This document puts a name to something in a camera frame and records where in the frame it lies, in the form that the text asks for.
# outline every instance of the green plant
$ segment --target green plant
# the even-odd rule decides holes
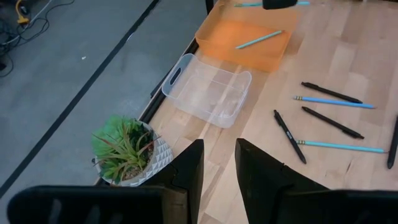
[[[118,184],[127,172],[141,172],[150,160],[153,132],[135,119],[112,116],[93,133],[91,145],[101,167],[99,175]]]

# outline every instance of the geometric pot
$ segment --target geometric pot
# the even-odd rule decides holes
[[[144,127],[152,131],[152,128],[146,124],[142,123]],[[156,132],[153,132],[153,139],[156,139],[158,137],[158,134]],[[128,179],[128,180],[121,180],[118,185],[123,186],[123,187],[137,187],[138,185],[141,185],[143,182],[145,182],[147,179],[151,178],[153,175],[158,173],[161,169],[163,169],[167,164],[169,164],[173,160],[173,152],[169,145],[162,139],[158,138],[154,142],[154,153],[152,155],[152,158],[148,162],[147,166],[145,169],[135,177]],[[101,166],[98,163],[97,158],[95,157],[95,162],[96,162],[96,169],[98,171],[98,174],[101,172]],[[106,179],[102,178],[108,183],[112,183],[111,179]]]

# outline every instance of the light wood tabletop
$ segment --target light wood tabletop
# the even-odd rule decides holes
[[[239,73],[252,83],[235,121],[222,129],[174,107],[166,99],[150,125],[177,156],[195,139],[205,142],[205,174],[199,223],[247,223],[236,179],[234,147],[244,138],[308,178],[331,189],[398,189],[398,164],[387,154],[300,146],[303,164],[276,123],[276,109],[295,139],[389,150],[398,114],[398,3],[313,1],[303,10],[278,71],[261,72],[196,56],[209,65]],[[312,82],[377,106],[369,110],[293,100],[294,95],[332,98],[303,87]],[[307,106],[361,133],[353,139],[302,111]]]

